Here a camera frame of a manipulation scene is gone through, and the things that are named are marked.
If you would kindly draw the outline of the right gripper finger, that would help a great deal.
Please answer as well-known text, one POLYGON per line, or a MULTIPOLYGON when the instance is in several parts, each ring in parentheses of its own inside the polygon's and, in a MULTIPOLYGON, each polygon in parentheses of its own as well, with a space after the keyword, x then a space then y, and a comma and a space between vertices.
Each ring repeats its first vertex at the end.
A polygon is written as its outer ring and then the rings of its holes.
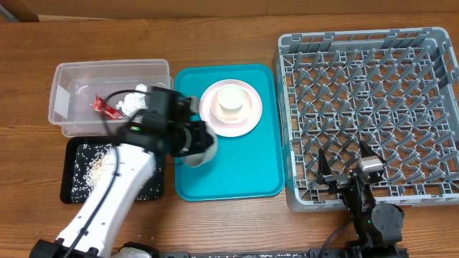
POLYGON ((387 163, 383 159, 383 157, 381 157, 377 152, 375 152, 365 141, 363 140, 359 141, 359 148, 360 148, 360 153, 361 153, 362 158, 377 156, 383 164, 387 163))
POLYGON ((331 176, 331 168, 326 160, 326 156, 322 148, 318 150, 318 178, 325 178, 331 176))

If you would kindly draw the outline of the grey bowl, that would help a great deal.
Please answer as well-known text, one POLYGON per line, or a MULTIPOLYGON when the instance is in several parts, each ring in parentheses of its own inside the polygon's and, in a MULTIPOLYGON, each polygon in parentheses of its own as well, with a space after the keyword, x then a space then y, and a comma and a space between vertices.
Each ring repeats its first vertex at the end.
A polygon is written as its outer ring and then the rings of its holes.
POLYGON ((206 132, 212 138, 213 143, 209 147, 207 147, 207 149, 203 153, 197 153, 197 154, 193 154, 193 155, 184 157, 183 162, 187 166, 196 168, 205 163, 208 163, 209 161, 213 159, 213 157, 215 157, 217 149, 218 149, 217 134, 213 131, 211 127, 208 126, 208 124, 206 124, 206 132))

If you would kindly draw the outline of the pale green cup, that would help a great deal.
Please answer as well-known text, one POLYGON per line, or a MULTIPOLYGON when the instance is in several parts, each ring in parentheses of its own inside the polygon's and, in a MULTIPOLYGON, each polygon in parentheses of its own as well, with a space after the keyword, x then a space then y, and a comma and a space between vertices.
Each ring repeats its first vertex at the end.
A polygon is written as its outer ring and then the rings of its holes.
POLYGON ((247 97, 245 91, 242 87, 236 84, 225 85, 217 92, 217 102, 224 110, 240 110, 246 100, 247 97))

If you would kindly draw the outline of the white tissue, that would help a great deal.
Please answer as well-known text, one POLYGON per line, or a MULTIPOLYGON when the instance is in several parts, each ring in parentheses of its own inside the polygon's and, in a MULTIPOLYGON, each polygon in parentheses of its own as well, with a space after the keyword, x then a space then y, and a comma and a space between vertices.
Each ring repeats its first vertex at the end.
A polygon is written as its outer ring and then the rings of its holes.
POLYGON ((144 84, 136 86, 136 92, 128 93, 124 100, 119 101, 116 109, 120 110, 124 115, 131 117, 137 110, 146 109, 146 95, 148 88, 144 84))

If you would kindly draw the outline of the red snack wrapper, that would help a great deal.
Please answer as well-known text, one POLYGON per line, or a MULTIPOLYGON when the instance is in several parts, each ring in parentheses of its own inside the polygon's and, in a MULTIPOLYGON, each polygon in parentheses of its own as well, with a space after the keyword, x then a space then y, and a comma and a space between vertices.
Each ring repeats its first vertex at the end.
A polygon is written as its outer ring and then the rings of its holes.
POLYGON ((95 96, 95 101, 93 103, 93 110, 97 113, 104 114, 109 120, 121 120, 124 118, 122 112, 116 110, 115 108, 109 106, 104 99, 95 96))

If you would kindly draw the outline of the rice food leftovers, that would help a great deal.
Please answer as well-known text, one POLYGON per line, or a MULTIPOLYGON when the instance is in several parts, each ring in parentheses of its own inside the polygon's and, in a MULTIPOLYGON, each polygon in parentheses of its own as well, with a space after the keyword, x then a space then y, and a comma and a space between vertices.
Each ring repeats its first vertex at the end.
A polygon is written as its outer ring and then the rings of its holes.
MULTIPOLYGON (((106 173, 114 170, 113 146, 111 144, 81 144, 76 149, 73 167, 70 203, 84 203, 106 173)), ((164 192, 164 174, 158 167, 153 176, 141 188, 137 201, 155 201, 164 192)))

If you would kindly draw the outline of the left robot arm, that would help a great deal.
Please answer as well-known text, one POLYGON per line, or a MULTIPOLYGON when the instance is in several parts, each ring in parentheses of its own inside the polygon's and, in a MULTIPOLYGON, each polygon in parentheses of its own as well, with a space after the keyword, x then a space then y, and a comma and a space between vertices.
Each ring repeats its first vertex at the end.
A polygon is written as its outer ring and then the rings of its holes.
POLYGON ((162 155, 214 157, 217 136, 204 121, 136 123, 118 129, 113 170, 101 176, 75 218, 53 242, 40 239, 31 257, 109 257, 121 224, 162 155))

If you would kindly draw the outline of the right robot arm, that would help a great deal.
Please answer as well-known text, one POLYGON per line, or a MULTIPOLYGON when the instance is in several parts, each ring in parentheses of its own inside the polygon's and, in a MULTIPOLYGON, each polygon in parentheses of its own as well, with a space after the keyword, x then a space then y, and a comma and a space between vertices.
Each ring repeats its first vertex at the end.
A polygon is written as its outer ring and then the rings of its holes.
POLYGON ((403 210, 395 204, 377 203, 371 190, 379 183, 387 162, 364 141, 359 142, 361 158, 348 174, 335 176, 323 149, 318 151, 317 183, 328 186, 330 194, 341 194, 350 211, 350 219, 340 226, 321 247, 319 257, 408 257, 399 249, 402 241, 403 210), (353 224, 357 239, 348 241, 343 249, 328 249, 329 242, 347 225, 353 224))

